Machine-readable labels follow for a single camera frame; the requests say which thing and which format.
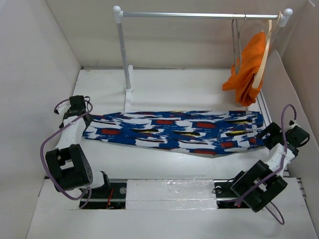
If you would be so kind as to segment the blue white red patterned trousers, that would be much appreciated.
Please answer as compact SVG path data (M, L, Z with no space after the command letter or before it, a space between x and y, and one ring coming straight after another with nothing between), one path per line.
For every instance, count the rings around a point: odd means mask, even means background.
M83 138L180 153L226 155L262 147L256 111L139 111L93 115Z

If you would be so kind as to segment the grey metal hanger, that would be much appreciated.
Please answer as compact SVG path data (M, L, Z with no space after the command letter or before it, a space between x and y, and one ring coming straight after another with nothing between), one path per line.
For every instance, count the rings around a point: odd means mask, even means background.
M238 19L233 19L231 21L231 30L232 30L232 46L233 46L233 59L234 59L234 67L235 67L235 74L237 75L242 63L242 47L241 47L241 39L240 34L242 27L246 23L246 13L244 14L244 23L239 26Z

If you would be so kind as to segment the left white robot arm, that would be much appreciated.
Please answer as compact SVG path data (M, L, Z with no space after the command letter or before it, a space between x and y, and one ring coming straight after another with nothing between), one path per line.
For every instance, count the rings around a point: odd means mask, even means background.
M59 130L43 142L40 156L47 176L55 189L65 193L93 183L92 168L80 146L82 134L93 120L90 115L93 106L90 98L72 96L54 108L55 114L62 114Z

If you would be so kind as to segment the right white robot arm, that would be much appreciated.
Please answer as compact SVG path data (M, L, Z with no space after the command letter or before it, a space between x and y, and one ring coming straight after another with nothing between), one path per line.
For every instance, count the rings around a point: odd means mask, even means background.
M298 148L309 141L310 134L291 120L285 136L282 135L281 127L272 122L256 138L262 140L269 149L268 160L259 160L249 170L241 171L230 184L231 192L255 213L286 188L283 171L297 157Z

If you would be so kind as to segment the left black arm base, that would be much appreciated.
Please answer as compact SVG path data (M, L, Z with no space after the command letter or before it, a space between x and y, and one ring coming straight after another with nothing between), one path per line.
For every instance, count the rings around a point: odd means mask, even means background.
M92 195L88 203L83 206L88 198L85 195L79 202L82 209L106 209L118 210L126 207L127 181L111 181L110 188L106 185L100 186L92 190Z

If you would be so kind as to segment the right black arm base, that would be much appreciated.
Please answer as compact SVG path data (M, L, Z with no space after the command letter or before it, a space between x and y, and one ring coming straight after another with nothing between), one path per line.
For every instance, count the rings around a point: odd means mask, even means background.
M230 189L234 181L231 179L217 179L214 180L214 188L212 194L216 197L216 204L218 209L248 209L249 207L241 202L235 206L237 195Z

